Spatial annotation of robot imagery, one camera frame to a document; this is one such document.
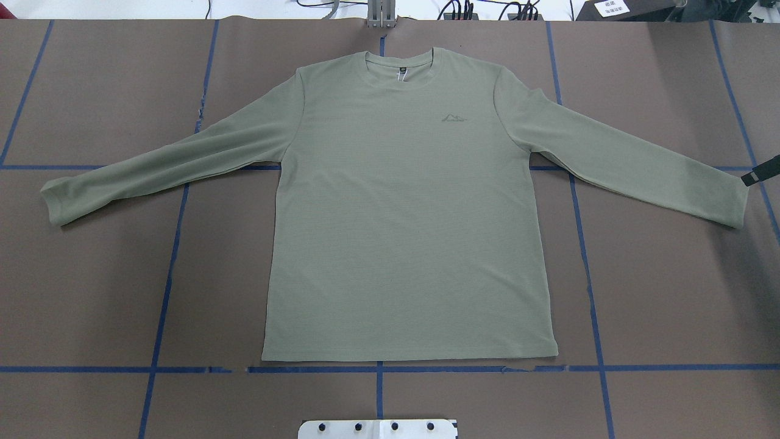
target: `long-sleeve shirt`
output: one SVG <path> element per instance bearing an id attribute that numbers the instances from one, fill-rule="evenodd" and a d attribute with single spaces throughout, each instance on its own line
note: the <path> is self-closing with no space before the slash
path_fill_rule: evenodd
<path id="1" fill-rule="evenodd" d="M 442 48 L 300 67 L 200 133 L 41 193 L 62 225 L 111 200 L 280 162 L 262 359 L 545 357 L 558 346 L 531 152 L 598 187 L 743 224 L 738 177 Z"/>

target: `metal bracket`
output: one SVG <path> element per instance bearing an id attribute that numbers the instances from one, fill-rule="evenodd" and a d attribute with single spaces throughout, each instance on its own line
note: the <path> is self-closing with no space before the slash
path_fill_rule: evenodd
<path id="1" fill-rule="evenodd" d="M 368 0 L 369 27 L 395 27 L 395 0 Z"/>
<path id="2" fill-rule="evenodd" d="M 454 419 L 305 421 L 298 439 L 457 439 Z"/>

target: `embroidered logo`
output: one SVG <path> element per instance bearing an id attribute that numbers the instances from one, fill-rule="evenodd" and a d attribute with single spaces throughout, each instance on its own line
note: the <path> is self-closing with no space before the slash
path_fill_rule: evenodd
<path id="1" fill-rule="evenodd" d="M 464 119 L 460 116 L 456 116 L 454 114 L 448 114 L 447 117 L 442 119 L 442 122 L 466 122 L 468 119 Z"/>

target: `black clamp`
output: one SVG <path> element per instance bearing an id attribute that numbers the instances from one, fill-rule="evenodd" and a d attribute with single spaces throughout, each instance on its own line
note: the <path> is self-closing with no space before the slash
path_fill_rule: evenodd
<path id="1" fill-rule="evenodd" d="M 769 159 L 754 167 L 753 172 L 742 176 L 742 182 L 745 186 L 750 186 L 751 184 L 770 179 L 778 174 L 780 174 L 780 155 L 776 155 L 773 159 Z"/>

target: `black cable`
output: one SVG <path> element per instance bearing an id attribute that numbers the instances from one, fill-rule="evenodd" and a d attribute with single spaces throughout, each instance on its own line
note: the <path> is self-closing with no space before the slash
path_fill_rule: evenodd
<path id="1" fill-rule="evenodd" d="M 452 5 L 452 19 L 455 19 L 455 4 L 458 4 L 458 14 L 460 14 L 460 0 L 449 0 L 443 8 L 441 8 L 441 11 L 439 12 L 439 16 L 436 17 L 436 20 L 441 20 L 441 17 L 444 16 L 444 11 L 447 9 L 447 6 Z"/>
<path id="2" fill-rule="evenodd" d="M 540 0 L 536 0 L 535 3 L 531 3 L 530 0 L 525 5 L 522 5 L 523 9 L 520 10 L 515 18 L 515 21 L 536 21 L 539 18 L 539 9 L 536 5 Z"/>
<path id="3" fill-rule="evenodd" d="M 296 0 L 296 3 L 298 3 L 298 6 L 303 6 L 304 8 L 316 8 L 318 6 L 327 6 L 332 5 L 333 2 L 327 2 L 327 3 L 317 3 L 316 5 L 304 5 L 300 2 L 300 0 Z M 367 5 L 366 2 L 341 2 L 341 3 L 349 3 L 350 5 Z"/>
<path id="4" fill-rule="evenodd" d="M 733 15 L 733 16 L 732 16 L 732 18 L 729 20 L 730 22 L 732 22 L 732 23 L 737 23 L 735 20 L 738 20 L 738 19 L 742 18 L 742 15 L 744 15 L 744 13 L 745 13 L 745 12 L 747 12 L 747 9 L 746 9 L 746 10 L 742 10 L 742 9 L 743 9 L 743 5 L 744 5 L 744 4 L 745 4 L 745 3 L 742 3 L 742 2 L 740 2 L 740 3 L 738 3 L 738 4 L 736 5 L 736 7 L 734 8 L 734 15 Z M 715 19 L 715 20 L 718 20 L 718 19 L 720 18 L 720 16 L 721 16 L 721 15 L 723 14 L 723 12 L 724 12 L 724 10 L 723 10 L 723 8 L 722 8 L 722 5 L 721 5 L 721 4 L 719 4 L 719 3 L 718 3 L 718 5 L 717 5 L 717 9 L 718 9 L 718 13 L 717 13 L 717 15 L 714 17 L 714 19 Z"/>
<path id="5" fill-rule="evenodd" d="M 517 15 L 520 15 L 520 8 L 522 8 L 522 6 L 521 6 L 521 5 L 520 5 L 518 2 L 509 2 L 509 3 L 505 3 L 505 5 L 506 5 L 506 6 L 504 6 L 504 9 L 502 9 L 502 10 L 501 10 L 501 15 L 500 15 L 500 16 L 498 16 L 498 19 L 499 19 L 499 20 L 500 20 L 501 18 L 503 18 L 503 16 L 504 16 L 504 12 L 506 12 L 506 9 L 507 9 L 508 7 L 510 7 L 511 5 L 515 5 L 515 6 L 517 6 Z"/>

